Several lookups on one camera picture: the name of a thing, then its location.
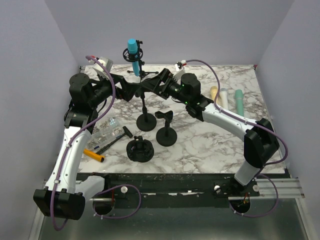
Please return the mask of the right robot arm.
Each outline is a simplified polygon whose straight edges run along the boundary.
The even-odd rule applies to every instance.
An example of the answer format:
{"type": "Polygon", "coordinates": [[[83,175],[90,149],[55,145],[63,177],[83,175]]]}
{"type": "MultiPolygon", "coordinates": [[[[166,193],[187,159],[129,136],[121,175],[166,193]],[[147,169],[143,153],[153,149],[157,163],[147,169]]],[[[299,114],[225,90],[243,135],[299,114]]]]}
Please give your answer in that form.
{"type": "Polygon", "coordinates": [[[185,104],[188,114],[202,122],[216,125],[238,137],[244,143],[244,163],[230,183],[230,191],[241,196],[248,190],[248,183],[263,169],[280,145],[271,123],[233,115],[229,110],[215,106],[213,100],[201,93],[201,83],[193,73],[184,73],[177,82],[168,69],[153,78],[144,80],[141,87],[163,99],[173,97],[185,104]]]}

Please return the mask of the black tripod shock-mount stand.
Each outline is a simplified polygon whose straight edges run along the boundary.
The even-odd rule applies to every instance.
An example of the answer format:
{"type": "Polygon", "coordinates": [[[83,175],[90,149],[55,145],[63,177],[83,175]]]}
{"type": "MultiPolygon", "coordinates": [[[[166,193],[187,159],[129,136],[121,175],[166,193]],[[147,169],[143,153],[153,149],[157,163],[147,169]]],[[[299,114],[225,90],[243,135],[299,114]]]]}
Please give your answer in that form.
{"type": "MultiPolygon", "coordinates": [[[[139,48],[138,49],[138,51],[139,51],[139,57],[138,57],[138,59],[139,59],[139,61],[138,61],[138,63],[139,63],[139,76],[138,77],[140,78],[140,81],[142,81],[142,79],[145,78],[146,76],[148,76],[150,74],[157,75],[159,72],[158,71],[145,71],[145,70],[143,70],[143,66],[145,65],[145,62],[142,60],[144,52],[141,48],[141,45],[143,44],[143,42],[140,40],[137,40],[137,39],[136,39],[136,41],[138,43],[138,48],[139,48]]],[[[132,64],[132,61],[129,59],[128,43],[127,43],[127,48],[122,52],[122,57],[126,62],[132,64]]],[[[133,70],[128,70],[127,72],[134,74],[133,70]]]]}

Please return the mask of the white microphone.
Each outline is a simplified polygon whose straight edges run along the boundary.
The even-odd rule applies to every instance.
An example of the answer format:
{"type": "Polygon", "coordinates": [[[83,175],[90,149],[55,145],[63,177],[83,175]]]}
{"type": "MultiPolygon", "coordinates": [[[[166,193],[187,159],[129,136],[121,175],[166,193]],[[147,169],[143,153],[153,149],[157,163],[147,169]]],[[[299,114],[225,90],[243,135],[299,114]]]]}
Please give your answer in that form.
{"type": "Polygon", "coordinates": [[[226,88],[221,88],[219,91],[219,96],[221,100],[221,106],[225,109],[229,109],[229,103],[228,103],[228,90],[226,88]]]}

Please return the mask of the mint green microphone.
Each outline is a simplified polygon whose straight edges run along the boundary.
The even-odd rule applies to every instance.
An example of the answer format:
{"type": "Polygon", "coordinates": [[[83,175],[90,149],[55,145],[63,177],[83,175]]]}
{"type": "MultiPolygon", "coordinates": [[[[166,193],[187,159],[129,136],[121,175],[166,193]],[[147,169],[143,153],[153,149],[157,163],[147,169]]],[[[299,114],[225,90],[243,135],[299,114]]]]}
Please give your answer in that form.
{"type": "Polygon", "coordinates": [[[244,117],[244,94],[241,89],[237,89],[234,94],[237,114],[244,117]]]}

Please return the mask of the black shock-mount round stand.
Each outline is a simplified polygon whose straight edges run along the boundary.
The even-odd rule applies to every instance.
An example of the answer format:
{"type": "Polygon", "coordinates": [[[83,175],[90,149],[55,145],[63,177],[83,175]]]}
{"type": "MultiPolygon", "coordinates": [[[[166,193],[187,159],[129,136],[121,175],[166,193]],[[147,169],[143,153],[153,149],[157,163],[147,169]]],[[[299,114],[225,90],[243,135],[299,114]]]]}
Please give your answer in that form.
{"type": "Polygon", "coordinates": [[[134,136],[126,146],[128,158],[133,162],[146,163],[154,156],[153,144],[141,135],[134,136]]]}

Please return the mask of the blue microphone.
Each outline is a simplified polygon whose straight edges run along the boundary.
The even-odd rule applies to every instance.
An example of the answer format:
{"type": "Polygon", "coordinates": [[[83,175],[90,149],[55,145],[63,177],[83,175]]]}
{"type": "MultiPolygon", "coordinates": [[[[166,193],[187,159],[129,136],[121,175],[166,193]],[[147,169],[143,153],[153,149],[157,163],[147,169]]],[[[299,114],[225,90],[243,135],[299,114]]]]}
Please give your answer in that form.
{"type": "Polygon", "coordinates": [[[129,53],[129,59],[132,61],[132,69],[135,76],[140,76],[139,67],[139,47],[138,42],[134,38],[130,38],[127,41],[127,50],[129,53]]]}

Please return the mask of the beige microphone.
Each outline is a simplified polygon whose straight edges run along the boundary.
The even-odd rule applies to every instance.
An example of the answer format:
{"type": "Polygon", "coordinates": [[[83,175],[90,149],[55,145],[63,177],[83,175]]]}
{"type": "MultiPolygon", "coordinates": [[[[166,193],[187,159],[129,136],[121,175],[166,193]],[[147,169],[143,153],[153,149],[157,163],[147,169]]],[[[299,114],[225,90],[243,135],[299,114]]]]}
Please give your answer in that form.
{"type": "Polygon", "coordinates": [[[217,96],[217,94],[218,94],[218,87],[212,86],[210,88],[211,99],[218,105],[219,104],[219,97],[217,96]]]}

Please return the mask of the tall black clip stand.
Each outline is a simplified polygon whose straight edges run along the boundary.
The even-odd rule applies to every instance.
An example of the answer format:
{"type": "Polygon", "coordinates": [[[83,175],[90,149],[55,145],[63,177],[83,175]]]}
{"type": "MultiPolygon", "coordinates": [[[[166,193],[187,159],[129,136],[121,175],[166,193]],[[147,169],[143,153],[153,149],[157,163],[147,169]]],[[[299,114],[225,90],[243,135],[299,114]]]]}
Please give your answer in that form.
{"type": "Polygon", "coordinates": [[[140,89],[136,94],[136,97],[140,97],[142,101],[142,114],[136,120],[136,126],[139,130],[143,132],[150,132],[152,131],[156,125],[157,120],[154,115],[148,113],[146,103],[145,103],[145,92],[144,90],[140,89]]]}

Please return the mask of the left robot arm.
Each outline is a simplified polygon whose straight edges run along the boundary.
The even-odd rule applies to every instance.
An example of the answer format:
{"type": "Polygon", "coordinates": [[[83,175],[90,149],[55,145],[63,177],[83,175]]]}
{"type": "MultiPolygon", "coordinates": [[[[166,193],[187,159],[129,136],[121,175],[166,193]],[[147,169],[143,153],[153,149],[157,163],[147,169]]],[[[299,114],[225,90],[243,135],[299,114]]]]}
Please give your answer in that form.
{"type": "Polygon", "coordinates": [[[98,81],[85,73],[77,73],[69,80],[71,102],[64,116],[62,145],[54,169],[43,189],[36,189],[33,200],[44,216],[79,220],[86,202],[98,195],[107,197],[111,185],[101,175],[91,175],[77,184],[77,174],[84,149],[91,139],[96,121],[100,118],[97,107],[107,98],[129,101],[137,87],[121,75],[112,74],[115,84],[102,77],[98,81]]]}

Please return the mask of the short black clip stand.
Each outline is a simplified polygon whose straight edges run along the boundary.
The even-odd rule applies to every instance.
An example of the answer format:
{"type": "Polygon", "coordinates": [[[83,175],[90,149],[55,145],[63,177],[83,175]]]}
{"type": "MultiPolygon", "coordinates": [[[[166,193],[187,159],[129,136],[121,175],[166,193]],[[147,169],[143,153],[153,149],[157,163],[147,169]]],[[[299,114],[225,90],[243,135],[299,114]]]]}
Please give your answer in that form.
{"type": "Polygon", "coordinates": [[[164,127],[160,128],[156,133],[156,141],[163,147],[173,146],[178,139],[176,131],[170,127],[173,120],[173,111],[157,111],[155,112],[155,117],[165,120],[164,127]]]}

